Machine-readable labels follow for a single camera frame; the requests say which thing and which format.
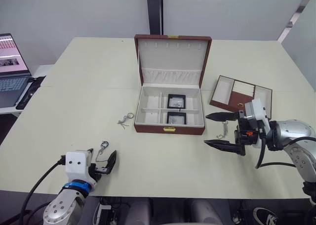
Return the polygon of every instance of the box compartment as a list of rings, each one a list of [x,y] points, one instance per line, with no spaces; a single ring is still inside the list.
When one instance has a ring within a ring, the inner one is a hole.
[[[269,119],[272,117],[272,89],[219,76],[210,105],[236,112],[245,110],[244,105],[260,99]]]
[[[168,109],[168,94],[186,95],[186,109]],[[142,86],[135,124],[170,126],[167,124],[168,112],[187,114],[186,125],[179,127],[204,127],[203,109],[200,89],[160,88]]]

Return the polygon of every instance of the laptop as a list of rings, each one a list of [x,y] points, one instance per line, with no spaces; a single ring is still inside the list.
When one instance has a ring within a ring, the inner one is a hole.
[[[0,34],[0,108],[14,106],[31,76],[11,34]]]

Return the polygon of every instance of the white wall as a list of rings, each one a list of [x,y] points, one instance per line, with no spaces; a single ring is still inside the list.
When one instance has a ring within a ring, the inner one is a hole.
[[[0,33],[34,70],[54,64],[73,37],[149,34],[147,0],[0,0]]]
[[[316,91],[316,0],[309,1],[282,45]]]
[[[163,0],[164,33],[277,40],[301,0]]]

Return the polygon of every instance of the brown leather box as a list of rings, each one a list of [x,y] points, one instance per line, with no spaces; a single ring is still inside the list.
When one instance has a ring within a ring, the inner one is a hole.
[[[135,35],[142,88],[134,126],[139,133],[201,135],[205,129],[201,83],[211,37]],[[186,96],[186,109],[168,109],[168,95]],[[186,124],[167,124],[168,112]]]
[[[219,76],[210,105],[237,112],[245,110],[245,103],[260,99],[271,119],[272,90],[233,78]]]

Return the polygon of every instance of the white table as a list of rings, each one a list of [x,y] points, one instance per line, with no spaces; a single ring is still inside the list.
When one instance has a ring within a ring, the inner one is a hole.
[[[37,77],[44,77],[46,76],[49,71],[54,67],[54,65],[41,65],[37,68],[37,70],[34,72],[34,74],[32,74],[32,77],[33,78],[37,78]],[[24,89],[24,91],[22,92],[18,102],[20,102],[24,96],[24,94],[26,93],[26,91],[29,89],[30,85],[32,83],[28,83]],[[12,107],[3,107],[3,108],[0,108],[0,115],[3,115],[3,114],[12,114],[16,117],[19,117],[20,113],[22,112],[23,110],[18,110],[15,108],[15,106],[12,106]]]
[[[60,154],[91,147],[98,150],[106,139],[110,146],[104,156],[116,149],[117,164],[109,176],[101,178],[91,195],[307,198],[295,168],[254,168],[259,149],[247,146],[246,156],[241,157],[206,145],[203,140],[222,133],[219,122],[206,120],[201,136],[136,133],[133,120],[127,121],[130,127],[126,130],[118,125],[124,114],[136,111],[140,85],[136,57],[132,56],[133,40],[124,39],[129,47],[119,47],[120,41],[77,38],[71,42],[45,78],[43,85],[47,87],[41,87],[32,97],[0,146],[0,189],[29,191]],[[91,42],[95,43],[95,51],[102,46],[110,53],[100,51],[90,56],[94,51],[85,46],[92,46]],[[91,62],[85,77],[84,64],[70,62],[71,56],[82,56],[81,49],[88,51],[86,58],[90,59],[83,62]],[[117,64],[113,54],[118,57]],[[213,41],[202,84],[205,114],[223,111],[208,104],[219,74],[272,88],[274,120],[296,118],[316,125],[316,95],[279,43]],[[229,123],[227,140],[234,140],[235,127],[236,122]],[[264,162],[272,161],[290,159],[282,151],[266,151]],[[58,193],[66,180],[64,167],[60,166],[37,192]]]

